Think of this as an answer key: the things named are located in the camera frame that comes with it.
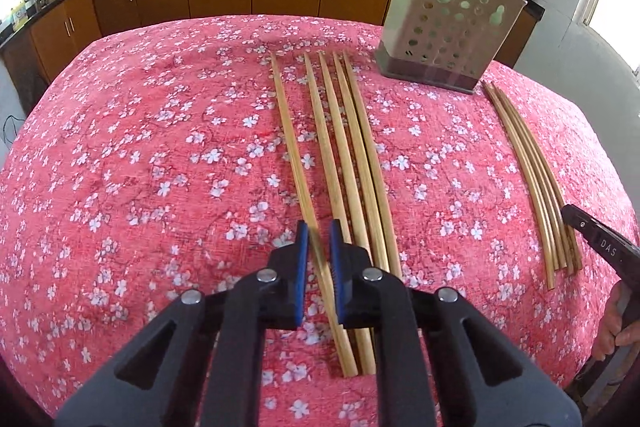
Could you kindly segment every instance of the bamboo strip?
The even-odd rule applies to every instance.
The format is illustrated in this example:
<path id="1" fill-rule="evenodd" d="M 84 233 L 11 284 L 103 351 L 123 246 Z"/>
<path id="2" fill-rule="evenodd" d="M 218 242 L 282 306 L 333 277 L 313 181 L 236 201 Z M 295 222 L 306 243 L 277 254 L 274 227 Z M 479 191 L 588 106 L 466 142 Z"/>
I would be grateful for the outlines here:
<path id="1" fill-rule="evenodd" d="M 549 179 L 548 172 L 546 172 L 543 167 L 542 159 L 540 158 L 538 151 L 533 146 L 533 136 L 527 127 L 527 124 L 517 112 L 507 95 L 498 87 L 495 87 L 494 89 L 498 98 L 502 102 L 502 106 L 507 111 L 507 114 L 510 115 L 511 123 L 513 123 L 516 132 L 520 136 L 520 141 L 525 147 L 525 151 L 534 170 L 534 175 L 538 180 L 540 189 L 542 190 L 542 198 L 549 215 L 556 251 L 558 252 L 559 268 L 567 268 L 566 257 L 567 255 L 571 256 L 571 252 L 568 252 L 567 255 L 565 255 L 565 252 L 568 251 L 569 248 L 569 239 L 564 233 L 560 208 L 556 202 L 556 195 L 553 193 L 553 189 L 551 188 L 551 181 Z M 573 262 L 571 262 L 570 272 L 573 273 Z"/>
<path id="2" fill-rule="evenodd" d="M 338 359 L 340 360 L 342 373 L 345 377 L 355 377 L 358 374 L 358 367 L 356 365 L 355 357 L 353 356 L 353 351 L 351 350 L 351 344 L 349 343 L 347 332 L 340 324 L 338 324 L 338 319 L 335 314 L 335 296 L 331 270 L 326 261 L 326 257 L 324 256 L 324 251 L 322 250 L 318 220 L 316 219 L 316 213 L 311 202 L 311 195 L 309 194 L 308 186 L 306 185 L 306 178 L 302 171 L 298 142 L 296 141 L 296 135 L 293 130 L 293 123 L 289 113 L 289 105 L 287 104 L 287 97 L 284 92 L 284 85 L 280 76 L 280 68 L 278 67 L 278 61 L 273 53 L 271 54 L 271 67 L 273 68 L 273 80 L 276 87 L 276 95 L 278 97 L 278 110 L 280 111 L 280 118 L 282 120 L 287 152 L 289 153 L 293 179 L 296 184 L 298 199 L 300 200 L 302 217 L 306 221 L 309 230 L 312 259 L 314 269 L 316 271 L 316 277 L 318 278 L 318 286 L 322 295 L 322 301 L 324 301 L 324 309 L 334 336 L 335 347 L 338 352 Z"/>
<path id="3" fill-rule="evenodd" d="M 351 94 L 355 102 L 358 120 L 360 121 L 364 145 L 367 149 L 367 156 L 369 157 L 369 168 L 376 190 L 376 197 L 378 198 L 378 209 L 380 211 L 380 219 L 382 220 L 382 230 L 385 235 L 386 256 L 389 261 L 389 268 L 393 275 L 402 279 L 402 266 L 400 264 L 400 254 L 398 253 L 398 242 L 396 241 L 394 222 L 391 217 L 391 208 L 389 207 L 389 200 L 386 195 L 386 185 L 382 175 L 382 168 L 380 168 L 380 158 L 378 158 L 376 142 L 373 139 L 369 117 L 367 116 L 367 108 L 364 105 L 362 94 L 358 88 L 358 81 L 353 72 L 353 67 L 351 67 L 349 55 L 344 51 L 342 56 L 344 58 L 344 66 L 351 86 Z"/>
<path id="4" fill-rule="evenodd" d="M 560 199 L 558 200 L 559 188 L 558 192 L 556 192 L 554 188 L 554 185 L 558 187 L 558 182 L 553 176 L 546 158 L 542 154 L 542 150 L 540 150 L 540 147 L 524 121 L 524 118 L 518 113 L 517 109 L 503 90 L 497 87 L 496 91 L 498 97 L 502 100 L 503 105 L 505 105 L 507 111 L 511 114 L 513 121 L 516 123 L 516 128 L 520 132 L 521 139 L 527 143 L 530 157 L 535 158 L 536 160 L 536 164 L 538 166 L 538 177 L 542 178 L 545 184 L 546 197 L 548 198 L 547 204 L 550 213 L 552 214 L 552 226 L 554 227 L 554 237 L 556 238 L 556 244 L 558 245 L 559 264 L 561 268 L 567 269 L 567 273 L 569 275 L 572 275 L 575 270 L 573 259 L 574 254 L 572 252 L 572 245 L 569 240 L 566 227 L 564 222 L 562 222 L 561 209 L 564 205 L 562 201 L 562 194 L 560 194 Z"/>
<path id="5" fill-rule="evenodd" d="M 552 242 L 550 238 L 550 225 L 548 222 L 548 216 L 546 215 L 546 208 L 542 203 L 540 188 L 538 187 L 536 179 L 533 176 L 529 159 L 524 152 L 524 148 L 522 143 L 520 142 L 520 138 L 518 137 L 518 134 L 516 133 L 516 130 L 514 129 L 505 108 L 502 107 L 502 103 L 489 84 L 483 82 L 482 87 L 484 87 L 484 91 L 487 93 L 487 96 L 491 100 L 492 104 L 495 107 L 495 110 L 498 113 L 498 116 L 500 117 L 500 120 L 502 121 L 509 140 L 511 141 L 511 144 L 513 145 L 513 148 L 516 152 L 518 161 L 520 162 L 520 167 L 522 168 L 522 172 L 527 181 L 527 185 L 529 185 L 531 200 L 533 201 L 533 207 L 536 212 L 536 219 L 538 220 L 538 229 L 540 230 L 540 236 L 542 238 L 542 250 L 545 256 L 546 287 L 552 290 L 556 287 Z"/>
<path id="6" fill-rule="evenodd" d="M 351 215 L 353 237 L 355 239 L 355 244 L 367 250 L 369 258 L 371 258 L 369 237 L 367 237 L 367 223 L 364 220 L 364 211 L 362 210 L 362 202 L 360 201 L 356 172 L 353 168 L 354 163 L 349 150 L 349 142 L 347 142 L 347 134 L 344 131 L 344 125 L 342 123 L 340 105 L 338 105 L 338 98 L 335 96 L 334 84 L 331 81 L 331 74 L 329 73 L 329 68 L 327 67 L 326 60 L 324 59 L 324 54 L 322 52 L 318 52 L 318 55 L 320 58 L 320 66 L 322 68 L 322 77 L 324 78 L 326 97 L 329 102 L 331 120 L 334 124 L 335 141 L 338 145 L 340 167 L 342 168 L 342 179 L 347 191 L 347 204 L 349 205 L 349 214 Z"/>
<path id="7" fill-rule="evenodd" d="M 380 221 L 380 213 L 378 211 L 378 202 L 376 201 L 376 193 L 373 188 L 373 180 L 371 179 L 371 171 L 369 170 L 369 161 L 367 160 L 367 152 L 364 147 L 360 124 L 358 124 L 358 115 L 351 99 L 349 85 L 344 76 L 342 65 L 338 55 L 334 52 L 335 70 L 338 75 L 338 84 L 342 95 L 342 103 L 347 113 L 347 122 L 349 124 L 349 133 L 351 135 L 351 145 L 356 156 L 356 165 L 358 167 L 358 175 L 360 177 L 360 187 L 362 188 L 362 197 L 364 199 L 364 210 L 367 214 L 369 222 L 369 240 L 371 246 L 371 254 L 374 264 L 389 271 L 389 263 L 386 257 L 385 235 L 382 230 L 382 222 Z"/>
<path id="8" fill-rule="evenodd" d="M 345 243 L 351 242 L 351 233 L 349 232 L 349 222 L 347 221 L 347 211 L 344 207 L 342 199 L 342 190 L 340 188 L 340 180 L 338 179 L 338 169 L 335 166 L 334 151 L 331 147 L 329 139 L 329 131 L 324 120 L 324 109 L 322 108 L 322 100 L 316 83 L 316 76 L 309 55 L 305 52 L 306 79 L 309 85 L 309 93 L 311 95 L 311 105 L 314 110 L 314 119 L 316 120 L 316 131 L 318 133 L 318 141 L 320 142 L 320 153 L 322 156 L 322 167 L 324 169 L 324 177 L 326 179 L 327 188 L 329 189 L 329 199 L 331 201 L 331 212 L 334 219 L 340 220 L 340 228 L 342 229 L 342 237 Z M 373 343 L 371 334 L 368 329 L 355 330 L 356 343 L 358 345 L 358 353 L 360 355 L 360 366 L 364 375 L 376 374 L 376 358 L 373 354 Z"/>

